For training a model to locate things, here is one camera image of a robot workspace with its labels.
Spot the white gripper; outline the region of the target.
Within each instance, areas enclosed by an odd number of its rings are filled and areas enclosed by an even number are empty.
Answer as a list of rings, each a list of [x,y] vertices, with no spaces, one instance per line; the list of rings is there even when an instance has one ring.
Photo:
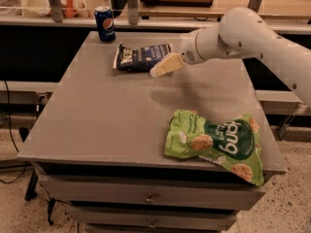
[[[200,55],[197,48],[197,37],[199,32],[200,30],[197,29],[189,33],[183,33],[180,36],[179,53],[168,53],[150,70],[151,76],[153,78],[158,78],[174,72],[183,67],[184,61],[188,64],[204,62],[205,59]]]

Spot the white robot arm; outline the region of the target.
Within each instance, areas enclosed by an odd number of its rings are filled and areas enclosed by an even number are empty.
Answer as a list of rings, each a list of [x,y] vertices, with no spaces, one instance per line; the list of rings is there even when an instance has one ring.
[[[311,107],[311,50],[275,33],[253,10],[234,8],[219,23],[180,36],[152,69],[154,78],[212,58],[254,57]]]

